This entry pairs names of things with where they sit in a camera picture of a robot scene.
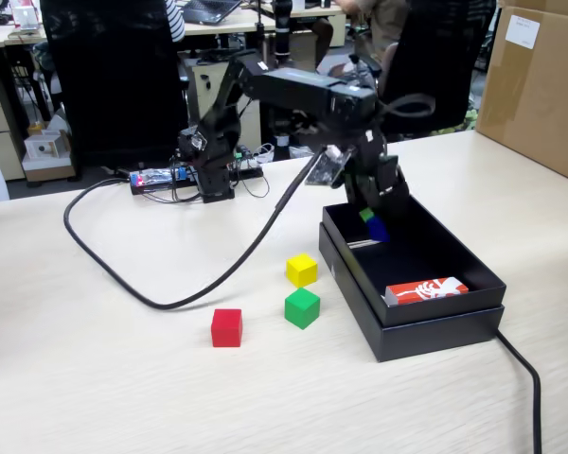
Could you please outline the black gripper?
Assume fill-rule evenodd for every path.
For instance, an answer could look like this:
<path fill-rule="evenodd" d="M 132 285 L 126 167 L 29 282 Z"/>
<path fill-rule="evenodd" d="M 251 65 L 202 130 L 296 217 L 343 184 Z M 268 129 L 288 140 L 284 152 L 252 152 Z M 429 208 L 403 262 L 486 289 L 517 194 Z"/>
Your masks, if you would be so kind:
<path fill-rule="evenodd" d="M 406 215 L 410 190 L 398 157 L 389 155 L 382 135 L 358 139 L 343 171 L 347 201 L 364 223 L 375 217 L 366 200 L 378 200 L 377 214 L 389 227 Z"/>

